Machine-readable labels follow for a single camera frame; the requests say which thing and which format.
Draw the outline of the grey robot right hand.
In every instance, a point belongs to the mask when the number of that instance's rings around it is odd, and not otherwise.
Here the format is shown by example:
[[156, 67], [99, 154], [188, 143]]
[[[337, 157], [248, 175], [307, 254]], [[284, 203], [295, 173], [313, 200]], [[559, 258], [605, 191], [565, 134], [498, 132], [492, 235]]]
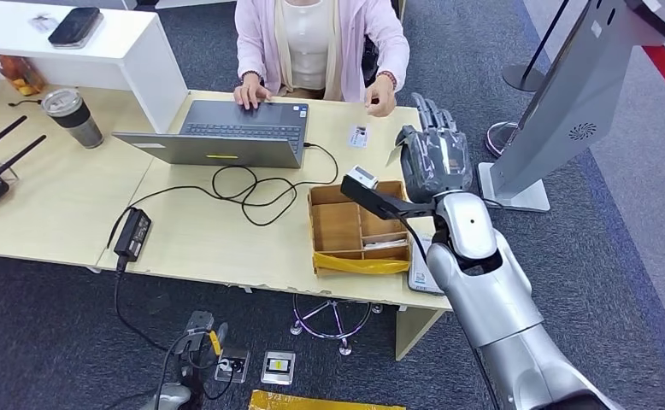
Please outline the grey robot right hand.
[[411, 96], [421, 129], [403, 126], [395, 140], [408, 199], [427, 203], [441, 194], [468, 190], [473, 171], [466, 135], [448, 110], [417, 92]]

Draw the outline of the person's left hand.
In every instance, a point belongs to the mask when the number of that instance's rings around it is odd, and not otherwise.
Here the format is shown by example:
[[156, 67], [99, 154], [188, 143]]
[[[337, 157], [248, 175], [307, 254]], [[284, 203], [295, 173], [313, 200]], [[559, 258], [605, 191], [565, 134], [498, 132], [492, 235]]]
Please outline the person's left hand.
[[396, 107], [396, 80], [391, 73], [384, 71], [366, 89], [365, 107], [368, 115], [386, 117]]

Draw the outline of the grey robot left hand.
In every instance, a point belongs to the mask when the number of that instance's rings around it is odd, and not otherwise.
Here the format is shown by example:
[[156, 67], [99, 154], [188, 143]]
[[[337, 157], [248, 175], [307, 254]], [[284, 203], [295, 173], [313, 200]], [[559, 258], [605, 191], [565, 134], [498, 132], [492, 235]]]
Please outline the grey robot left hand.
[[226, 332], [227, 323], [223, 323], [218, 331], [209, 324], [193, 321], [187, 324], [185, 337], [177, 345], [179, 380], [190, 391], [190, 399], [181, 409], [202, 409], [204, 400], [212, 397], [205, 383], [219, 365]]

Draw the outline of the person's right hand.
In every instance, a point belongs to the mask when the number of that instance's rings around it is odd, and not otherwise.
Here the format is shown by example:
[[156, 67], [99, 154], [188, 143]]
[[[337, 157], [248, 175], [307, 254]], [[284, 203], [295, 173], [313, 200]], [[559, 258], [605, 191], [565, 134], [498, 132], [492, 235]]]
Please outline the person's right hand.
[[244, 109], [257, 109], [260, 102], [272, 98], [272, 93], [265, 88], [255, 75], [247, 76], [241, 85], [233, 91], [234, 101]]

